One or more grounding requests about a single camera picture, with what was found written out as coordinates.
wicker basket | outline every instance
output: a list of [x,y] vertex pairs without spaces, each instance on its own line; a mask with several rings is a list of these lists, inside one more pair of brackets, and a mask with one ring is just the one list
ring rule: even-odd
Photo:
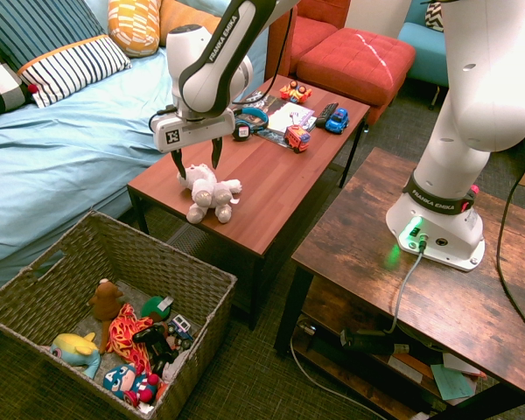
[[[39,276],[39,267],[59,252],[58,262]],[[59,333],[71,332],[89,316],[87,302],[104,277],[149,296],[172,296],[171,308],[200,326],[174,382],[148,415],[41,347],[50,346]],[[23,341],[125,416],[173,419],[224,339],[235,281],[224,271],[105,214],[91,212],[0,289],[0,330]]]

white stuffed animal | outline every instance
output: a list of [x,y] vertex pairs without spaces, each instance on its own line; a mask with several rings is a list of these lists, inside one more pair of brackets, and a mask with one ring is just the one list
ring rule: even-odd
[[236,203],[232,194],[242,191],[239,179],[218,182],[216,176],[205,164],[192,164],[185,169],[186,179],[177,174],[178,182],[191,190],[194,204],[190,206],[186,219],[189,223],[200,223],[207,215],[208,208],[215,209],[220,223],[228,223],[231,219],[231,206]]

wooden table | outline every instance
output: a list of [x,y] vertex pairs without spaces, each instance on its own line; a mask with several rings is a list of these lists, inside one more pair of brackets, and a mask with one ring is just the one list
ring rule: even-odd
[[[399,288],[417,257],[400,251],[385,214],[414,166],[374,149],[297,248],[292,257],[297,271],[276,336],[275,348],[280,354],[289,350],[294,330],[300,331],[296,328],[300,312],[337,336],[343,325],[365,324],[361,316],[364,307],[392,319]],[[400,324],[500,381],[433,417],[436,419],[481,419],[525,403],[525,325],[508,300],[495,267],[504,204],[482,192],[475,202],[486,238],[486,253],[478,268],[465,273],[423,259],[402,295]],[[511,206],[507,216],[501,267],[525,312],[525,210],[517,206]],[[313,276],[318,281],[312,284]],[[310,298],[305,302],[308,291]],[[308,341],[307,337],[305,334],[301,340]],[[302,341],[297,342],[297,353],[364,394],[385,413],[395,418],[413,415],[413,410],[377,387],[343,373]],[[435,385],[432,387],[431,371],[427,375],[429,366],[420,369],[424,376],[417,385],[439,396]]]
[[[276,78],[270,94],[279,96],[279,89],[288,84],[289,79],[282,76]],[[259,90],[265,91],[270,80],[264,83]],[[228,224],[220,224],[210,211],[206,218],[196,225],[206,232],[218,235],[226,243],[247,251],[255,258],[252,273],[252,288],[250,307],[250,325],[256,323],[256,308],[260,283],[267,277],[275,276],[291,254],[293,247],[280,244],[280,252],[267,262],[271,245],[277,241],[278,234],[284,233],[284,227],[292,218],[295,225],[282,236],[287,242],[299,238],[299,231],[306,228],[312,216],[317,212],[326,195],[334,188],[340,175],[341,185],[346,178],[347,171],[354,156],[356,144],[360,138],[365,116],[369,106],[347,99],[345,97],[326,92],[323,89],[312,88],[312,95],[304,103],[307,108],[315,109],[316,113],[331,102],[338,102],[339,107],[345,108],[350,115],[353,127],[343,134],[334,135],[323,129],[314,129],[311,132],[311,141],[308,149],[296,154],[269,140],[259,136],[252,136],[244,143],[233,141],[231,136],[224,137],[223,149],[218,168],[214,171],[218,179],[239,179],[243,190],[237,196],[239,203],[233,205],[233,216]],[[333,164],[334,158],[344,144],[354,136],[353,147],[345,168]],[[210,165],[212,147],[209,142],[198,143],[183,149],[183,165]],[[318,193],[318,197],[310,196],[313,187],[327,169],[335,170],[339,176],[330,185],[328,191]],[[177,181],[177,168],[172,162],[171,155],[163,157],[153,166],[142,172],[128,184],[129,195],[138,216],[140,228],[148,233],[144,218],[142,201],[146,200],[160,206],[164,210],[184,219],[190,205],[193,203],[190,191],[184,189]],[[300,213],[302,202],[308,203],[310,208]]]

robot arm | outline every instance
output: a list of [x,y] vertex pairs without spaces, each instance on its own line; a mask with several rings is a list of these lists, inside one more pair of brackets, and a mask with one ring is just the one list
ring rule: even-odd
[[162,111],[150,127],[156,147],[171,152],[183,178],[180,149],[188,145],[212,139],[212,164],[217,166],[221,137],[235,129],[229,104],[253,79],[247,52],[256,37],[298,1],[231,0],[212,36],[198,25],[168,33],[174,106]]
[[525,137],[525,0],[442,3],[450,90],[387,224],[402,249],[472,270],[484,255],[474,181]]

orange pillow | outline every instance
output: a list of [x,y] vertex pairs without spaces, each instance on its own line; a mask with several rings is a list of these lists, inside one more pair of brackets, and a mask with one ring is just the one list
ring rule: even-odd
[[108,34],[129,57],[158,50],[161,0],[109,0]]
[[214,33],[220,18],[206,13],[205,11],[196,10],[191,6],[182,4],[177,0],[164,0],[159,12],[159,44],[165,46],[167,33],[183,25],[197,24],[204,26],[210,33]]

